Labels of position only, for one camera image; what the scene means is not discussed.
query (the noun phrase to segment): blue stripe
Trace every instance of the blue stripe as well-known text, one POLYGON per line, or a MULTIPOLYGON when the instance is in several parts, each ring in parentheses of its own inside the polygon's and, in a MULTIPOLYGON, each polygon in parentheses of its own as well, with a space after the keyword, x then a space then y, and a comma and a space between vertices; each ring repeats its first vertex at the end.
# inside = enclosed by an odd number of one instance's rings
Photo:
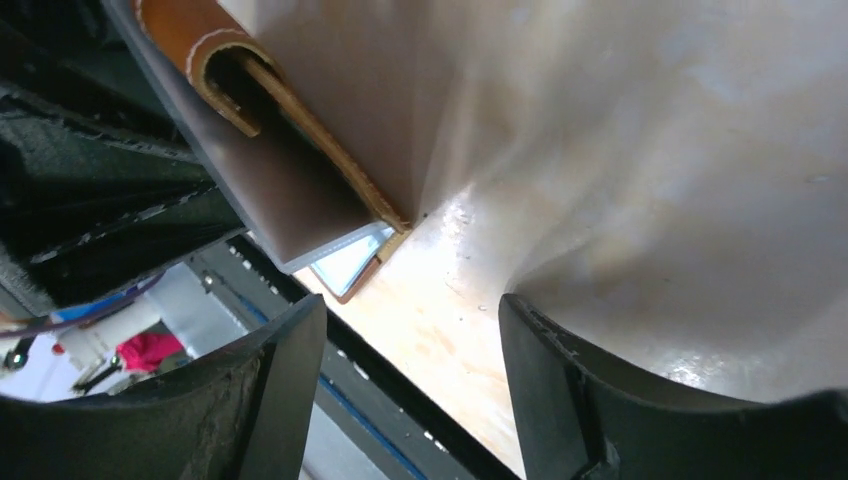
POLYGON ((333 386, 332 383, 330 383, 327 377, 321 375, 318 378, 318 383, 320 383, 322 387, 324 387, 328 392, 330 392, 330 395, 332 395, 333 398, 335 398, 340 404, 342 404, 345 410, 347 410, 347 412, 353 418, 355 418, 356 421, 358 421, 359 424, 362 425, 362 427, 365 428, 365 430, 367 430, 368 433, 371 434, 371 436, 373 436, 378 442, 380 442, 383 448, 388 450, 389 453, 393 457, 395 457, 395 459, 401 465, 403 465, 404 468, 406 468, 406 470, 409 471, 409 473, 412 474, 413 477, 416 478, 416 480, 427 480, 427 477, 425 477, 424 474, 421 473, 421 470, 418 470, 418 468, 413 465, 412 462, 410 462, 409 459, 406 458, 406 456, 400 452, 400 450, 398 450, 394 445, 392 445, 392 442, 390 442, 389 439, 383 436, 383 434, 380 433, 380 431, 377 430, 374 425, 372 425, 371 422, 369 422, 368 419, 365 418, 364 415, 359 413, 359 410, 357 410, 356 407, 353 406, 353 404, 351 404, 348 399, 345 398, 344 395, 342 395, 342 393, 339 392, 336 387, 333 386))
POLYGON ((245 298, 244 296, 236 293, 234 290, 231 289, 230 291, 236 294, 236 297, 238 297, 238 299, 241 301, 241 304, 244 305, 245 308, 247 308, 247 310, 252 313, 254 317, 257 318, 257 320, 259 320, 259 323, 261 323, 262 325, 268 323, 268 317, 265 316, 265 314, 262 313, 261 310, 256 308, 256 305, 251 303, 251 301, 245 298))

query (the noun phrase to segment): pink object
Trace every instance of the pink object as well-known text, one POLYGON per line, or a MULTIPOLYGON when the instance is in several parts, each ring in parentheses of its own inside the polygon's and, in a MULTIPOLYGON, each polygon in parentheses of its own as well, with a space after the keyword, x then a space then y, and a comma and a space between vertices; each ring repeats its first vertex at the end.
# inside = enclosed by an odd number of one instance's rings
POLYGON ((182 348, 177 337, 169 333, 140 333, 118 345, 115 351, 123 359, 126 370, 150 373, 182 348))

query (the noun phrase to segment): white curved surface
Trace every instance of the white curved surface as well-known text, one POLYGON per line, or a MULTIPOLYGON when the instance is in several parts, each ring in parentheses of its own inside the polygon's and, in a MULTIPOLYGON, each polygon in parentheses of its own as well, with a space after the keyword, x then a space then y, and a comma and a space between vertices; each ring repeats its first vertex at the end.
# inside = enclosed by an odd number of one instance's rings
POLYGON ((710 391, 848 385, 848 3, 225 3, 354 156, 408 157, 430 215, 356 308, 474 319, 450 356, 499 375, 516 291, 710 391))

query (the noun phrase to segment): wooden surface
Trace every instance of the wooden surface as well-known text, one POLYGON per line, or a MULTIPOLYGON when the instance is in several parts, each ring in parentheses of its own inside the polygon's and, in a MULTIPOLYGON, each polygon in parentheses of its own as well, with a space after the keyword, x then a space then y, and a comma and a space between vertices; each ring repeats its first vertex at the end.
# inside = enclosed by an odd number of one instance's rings
POLYGON ((404 265, 415 255, 390 260, 346 305, 311 270, 295 277, 323 293, 333 311, 523 478, 496 300, 461 297, 444 281, 438 252, 431 253, 427 260, 434 262, 413 270, 404 265))

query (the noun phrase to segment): black plastic part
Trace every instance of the black plastic part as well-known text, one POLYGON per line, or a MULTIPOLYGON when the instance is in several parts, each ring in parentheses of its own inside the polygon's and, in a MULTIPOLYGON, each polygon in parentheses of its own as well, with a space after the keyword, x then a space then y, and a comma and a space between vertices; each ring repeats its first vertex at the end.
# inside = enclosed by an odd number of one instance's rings
POLYGON ((96 387, 97 385, 99 385, 100 383, 102 383, 104 380, 111 377, 112 375, 120 372, 122 368, 123 367, 118 362, 110 363, 109 365, 106 366, 106 368, 104 368, 97 375, 93 376, 91 379, 89 379, 89 380, 87 380, 83 383, 80 383, 80 384, 75 384, 71 388, 72 388, 72 390, 74 390, 76 393, 79 393, 80 395, 88 395, 88 392, 92 391, 94 389, 94 387, 96 387))
POLYGON ((113 30, 93 0, 0 2, 0 309, 15 317, 245 230, 129 52, 106 48, 113 30))
POLYGON ((168 117, 152 113, 58 62, 0 20, 0 106, 112 147, 196 161, 168 117))
POLYGON ((9 480, 295 480, 326 333, 303 299, 263 328, 114 397, 0 398, 9 480))
MULTIPOLYGON (((47 317, 38 318, 36 321, 30 322, 28 326, 40 326, 46 319, 47 317)), ((29 350, 32 348, 33 343, 35 343, 35 337, 22 338, 15 344, 15 348, 8 353, 0 352, 0 354, 6 355, 6 358, 3 360, 3 368, 11 371, 24 368, 27 362, 29 362, 29 350)))
POLYGON ((693 389, 516 295, 502 298, 500 325, 528 480, 848 478, 844 391, 760 405, 693 389))
MULTIPOLYGON (((228 243, 251 263, 251 268, 274 285, 282 297, 297 301, 309 294, 297 280, 277 270, 251 240, 239 236, 228 243)), ((403 407, 404 412, 418 425, 437 438, 472 476, 486 480, 517 480, 512 470, 332 311, 327 314, 327 339, 368 372, 370 381, 399 407, 403 407)))

